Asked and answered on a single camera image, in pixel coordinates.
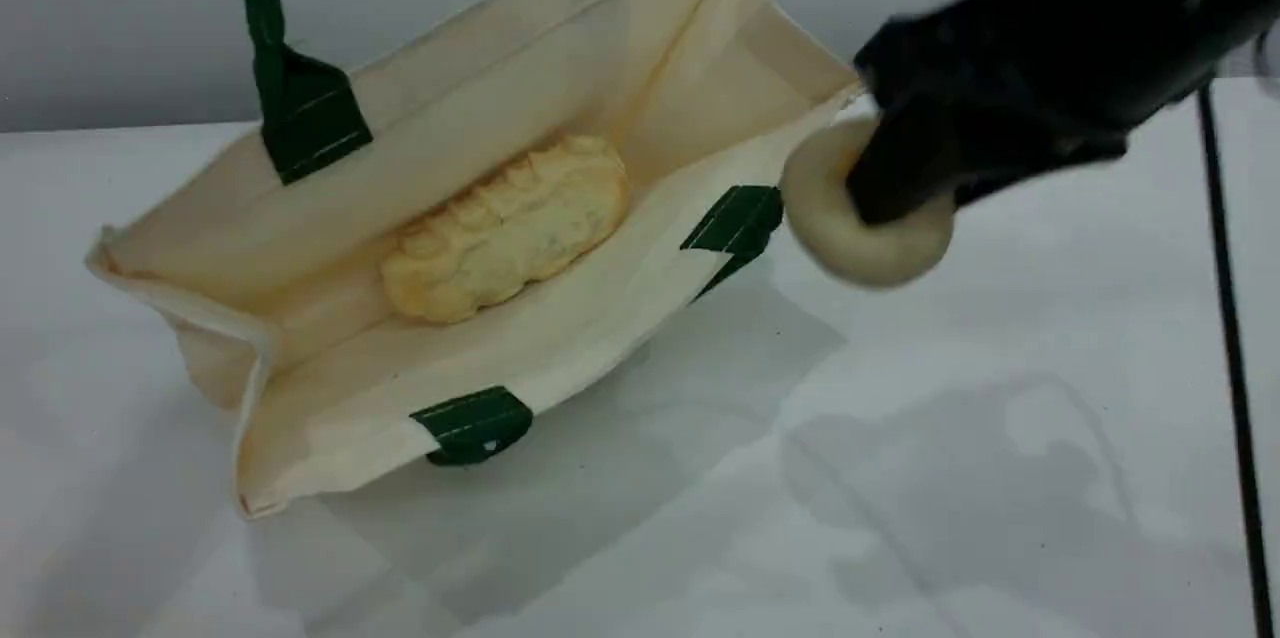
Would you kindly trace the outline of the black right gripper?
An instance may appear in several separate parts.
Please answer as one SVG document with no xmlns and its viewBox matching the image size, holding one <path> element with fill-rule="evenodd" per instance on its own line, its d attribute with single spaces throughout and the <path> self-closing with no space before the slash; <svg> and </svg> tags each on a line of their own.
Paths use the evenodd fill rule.
<svg viewBox="0 0 1280 638">
<path fill-rule="evenodd" d="M 954 0 L 887 19 L 854 65 L 878 108 L 846 178 L 861 222 L 966 206 L 1111 161 L 1211 70 L 1198 0 Z"/>
</svg>

